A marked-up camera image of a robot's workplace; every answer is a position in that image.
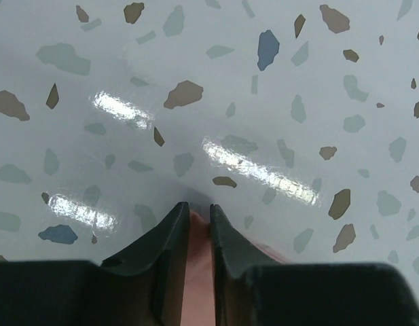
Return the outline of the salmon pink t shirt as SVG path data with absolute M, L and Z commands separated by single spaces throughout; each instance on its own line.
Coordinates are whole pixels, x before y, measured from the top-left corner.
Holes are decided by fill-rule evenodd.
M 279 254 L 270 247 L 250 240 L 258 249 L 279 262 L 285 263 Z M 275 270 L 276 266 L 266 266 L 253 269 L 255 282 L 255 303 L 257 324 L 263 325 L 263 319 L 258 316 L 263 312 L 264 289 L 258 287 L 264 272 Z M 189 243 L 185 269 L 183 290 L 183 305 L 181 325 L 216 325 L 215 324 L 215 290 L 214 290 L 214 258 L 211 238 L 210 221 L 205 222 L 196 213 L 190 214 Z

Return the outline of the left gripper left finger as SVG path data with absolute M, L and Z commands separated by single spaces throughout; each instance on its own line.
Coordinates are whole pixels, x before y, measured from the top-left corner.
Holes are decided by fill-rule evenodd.
M 187 202 L 176 204 L 155 228 L 105 259 L 105 325 L 180 325 L 190 218 Z

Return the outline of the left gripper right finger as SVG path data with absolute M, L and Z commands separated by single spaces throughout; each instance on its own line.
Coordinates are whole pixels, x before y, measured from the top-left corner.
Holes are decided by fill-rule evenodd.
M 218 204 L 210 206 L 214 258 L 215 324 L 256 325 L 253 269 L 278 261 L 237 231 Z

